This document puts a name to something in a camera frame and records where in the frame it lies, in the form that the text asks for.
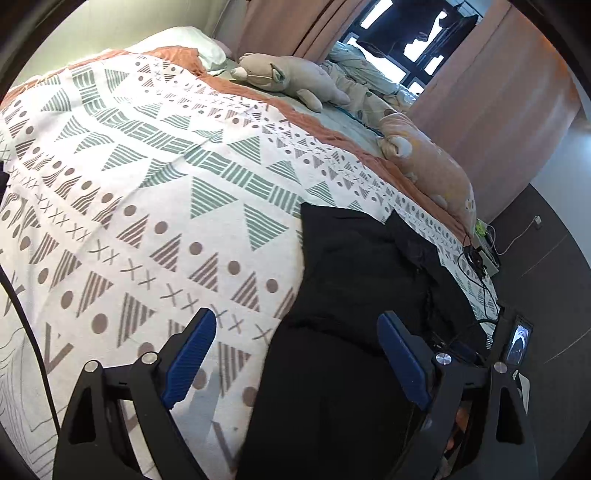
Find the white pillow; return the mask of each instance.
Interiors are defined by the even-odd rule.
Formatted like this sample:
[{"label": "white pillow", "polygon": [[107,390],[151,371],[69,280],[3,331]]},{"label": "white pillow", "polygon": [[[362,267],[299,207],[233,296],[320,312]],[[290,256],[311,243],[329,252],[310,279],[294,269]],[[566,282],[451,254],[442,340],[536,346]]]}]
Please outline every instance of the white pillow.
[{"label": "white pillow", "polygon": [[143,53],[160,47],[180,46],[196,48],[203,66],[209,72],[218,69],[226,63],[226,54],[221,47],[205,33],[195,27],[173,27],[155,33],[125,50],[131,53]]}]

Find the orange sheet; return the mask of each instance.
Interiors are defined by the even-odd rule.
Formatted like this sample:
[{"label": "orange sheet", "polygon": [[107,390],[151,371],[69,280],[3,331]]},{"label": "orange sheet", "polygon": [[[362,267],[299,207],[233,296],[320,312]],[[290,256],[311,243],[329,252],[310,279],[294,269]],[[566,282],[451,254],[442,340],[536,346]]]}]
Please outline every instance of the orange sheet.
[{"label": "orange sheet", "polygon": [[[112,50],[94,59],[85,60],[84,62],[70,65],[69,67],[65,68],[72,69],[86,65],[93,61],[108,59],[117,55],[125,55],[127,53],[128,52],[125,50]],[[163,60],[168,60],[171,63],[187,69],[200,80],[207,83],[211,88],[216,89],[220,93],[240,95],[252,100],[261,100],[276,107],[290,122],[306,130],[309,134],[314,135],[322,143],[332,145],[333,147],[342,148],[343,150],[355,155],[364,165],[380,176],[381,179],[393,185],[399,192],[405,194],[410,199],[413,199],[413,201],[420,205],[426,212],[443,223],[458,238],[460,242],[463,242],[465,239],[466,235],[462,224],[456,219],[452,218],[445,210],[436,205],[423,192],[416,188],[409,179],[402,175],[402,172],[400,172],[396,165],[384,158],[379,158],[366,152],[350,138],[339,132],[324,127],[315,117],[297,112],[291,107],[291,105],[281,99],[273,97],[269,98],[248,87],[237,85],[236,83],[232,83],[225,79],[212,77],[203,67],[201,60],[199,60],[199,52],[195,48],[162,47],[146,52],[145,54],[152,55]],[[48,75],[46,78],[62,72],[65,70],[65,68],[61,69],[59,72]],[[7,105],[12,103],[18,95],[28,88],[36,85],[41,80],[43,79],[28,82],[8,92],[0,104],[0,107],[4,109]]]}]

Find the stuffed animal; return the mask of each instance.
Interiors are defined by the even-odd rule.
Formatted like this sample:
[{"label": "stuffed animal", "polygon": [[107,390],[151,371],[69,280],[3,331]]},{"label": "stuffed animal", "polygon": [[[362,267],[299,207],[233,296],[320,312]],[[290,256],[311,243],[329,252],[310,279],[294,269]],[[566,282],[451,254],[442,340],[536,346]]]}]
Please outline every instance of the stuffed animal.
[{"label": "stuffed animal", "polygon": [[385,116],[379,128],[384,134],[380,143],[384,157],[421,192],[459,220],[466,233],[473,234],[476,205],[464,169],[402,113]]},{"label": "stuffed animal", "polygon": [[298,57],[273,57],[246,53],[230,74],[267,92],[283,92],[299,98],[310,110],[320,113],[322,102],[347,105],[350,100],[337,88],[328,73],[316,63]]}]

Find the bolt head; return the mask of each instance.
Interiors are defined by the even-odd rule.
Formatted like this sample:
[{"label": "bolt head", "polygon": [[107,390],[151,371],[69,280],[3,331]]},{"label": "bolt head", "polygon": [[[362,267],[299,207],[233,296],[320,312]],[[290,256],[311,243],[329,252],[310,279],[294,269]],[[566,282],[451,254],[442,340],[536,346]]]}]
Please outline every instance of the bolt head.
[{"label": "bolt head", "polygon": [[99,363],[96,360],[91,360],[87,362],[84,366],[84,370],[90,374],[94,372],[97,368],[99,368]]},{"label": "bolt head", "polygon": [[438,353],[435,356],[435,360],[437,360],[437,363],[441,364],[441,365],[449,365],[450,363],[452,363],[452,357],[450,356],[449,353]]},{"label": "bolt head", "polygon": [[507,373],[507,366],[503,362],[496,362],[495,370],[498,371],[500,374],[504,374]]},{"label": "bolt head", "polygon": [[153,364],[156,360],[158,360],[158,354],[155,352],[147,352],[142,355],[142,363],[146,365]]}]

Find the pink curtain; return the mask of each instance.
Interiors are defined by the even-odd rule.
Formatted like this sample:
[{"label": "pink curtain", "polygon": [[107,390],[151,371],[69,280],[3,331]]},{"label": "pink curtain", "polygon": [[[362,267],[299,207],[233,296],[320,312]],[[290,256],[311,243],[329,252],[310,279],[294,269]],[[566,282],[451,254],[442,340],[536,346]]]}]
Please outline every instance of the pink curtain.
[{"label": "pink curtain", "polygon": [[479,218],[491,221],[550,159],[580,106],[550,42],[495,0],[408,116],[464,168]]},{"label": "pink curtain", "polygon": [[321,62],[370,0],[250,0],[238,57],[246,52]]}]

